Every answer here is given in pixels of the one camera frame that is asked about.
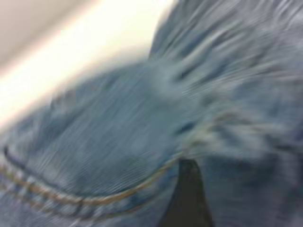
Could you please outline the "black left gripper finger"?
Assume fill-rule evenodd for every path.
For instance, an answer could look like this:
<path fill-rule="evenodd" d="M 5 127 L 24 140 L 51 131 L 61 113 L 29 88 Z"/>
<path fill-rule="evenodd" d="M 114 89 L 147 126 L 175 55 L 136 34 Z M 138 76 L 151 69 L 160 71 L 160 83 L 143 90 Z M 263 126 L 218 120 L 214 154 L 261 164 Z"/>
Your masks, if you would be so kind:
<path fill-rule="evenodd" d="M 196 161 L 182 159 L 176 189 L 162 217 L 163 227 L 212 227 L 204 184 Z"/>

